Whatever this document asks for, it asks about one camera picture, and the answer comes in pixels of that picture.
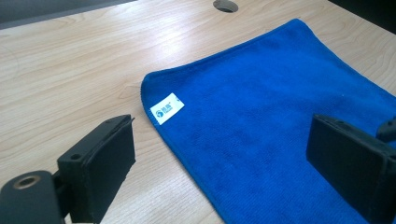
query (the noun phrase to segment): logo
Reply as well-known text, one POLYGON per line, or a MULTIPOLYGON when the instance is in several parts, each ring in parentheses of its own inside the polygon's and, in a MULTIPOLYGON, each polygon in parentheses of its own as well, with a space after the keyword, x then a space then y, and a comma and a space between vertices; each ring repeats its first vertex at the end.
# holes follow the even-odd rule
POLYGON ((163 112, 161 110, 158 110, 156 113, 158 118, 162 118, 163 117, 163 112))

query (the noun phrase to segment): towel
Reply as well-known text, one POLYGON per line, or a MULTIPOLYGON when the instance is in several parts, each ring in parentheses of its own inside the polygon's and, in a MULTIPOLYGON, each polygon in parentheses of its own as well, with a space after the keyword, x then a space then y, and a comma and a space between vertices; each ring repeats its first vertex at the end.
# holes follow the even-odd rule
POLYGON ((300 20, 143 80, 148 118, 226 223, 365 223, 306 160, 314 113, 370 135, 395 97, 300 20))

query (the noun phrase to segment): cable hole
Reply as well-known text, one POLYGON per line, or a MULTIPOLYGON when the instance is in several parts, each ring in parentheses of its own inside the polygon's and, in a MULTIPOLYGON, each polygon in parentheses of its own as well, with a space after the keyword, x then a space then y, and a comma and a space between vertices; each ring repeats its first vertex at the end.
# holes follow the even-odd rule
POLYGON ((213 2, 213 6, 217 10, 227 13, 233 13, 238 10, 238 5, 229 0, 216 0, 213 2))

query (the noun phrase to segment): black plastic part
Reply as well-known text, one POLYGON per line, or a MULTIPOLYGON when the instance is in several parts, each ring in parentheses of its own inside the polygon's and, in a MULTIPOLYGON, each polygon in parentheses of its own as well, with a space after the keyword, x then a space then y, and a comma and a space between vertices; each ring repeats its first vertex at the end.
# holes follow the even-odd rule
POLYGON ((58 159, 62 181, 71 186, 73 222, 99 223, 134 164, 131 116, 109 119, 58 159))
POLYGON ((341 120, 314 115, 309 162, 368 222, 391 223, 396 204, 396 151, 341 120))
POLYGON ((396 140, 396 118, 381 124, 376 131, 376 138, 383 142, 396 140))
POLYGON ((0 194, 0 222, 64 223, 51 173, 35 171, 8 181, 0 194))

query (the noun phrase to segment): wooden table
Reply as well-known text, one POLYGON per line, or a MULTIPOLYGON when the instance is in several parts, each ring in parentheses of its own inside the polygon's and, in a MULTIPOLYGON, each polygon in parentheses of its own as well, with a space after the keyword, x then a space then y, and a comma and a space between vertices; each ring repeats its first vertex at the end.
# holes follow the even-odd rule
POLYGON ((0 185, 56 159, 105 119, 135 117, 137 163, 103 223, 221 223, 155 132, 143 77, 202 59, 293 18, 396 93, 396 36, 325 0, 137 1, 0 30, 0 185))

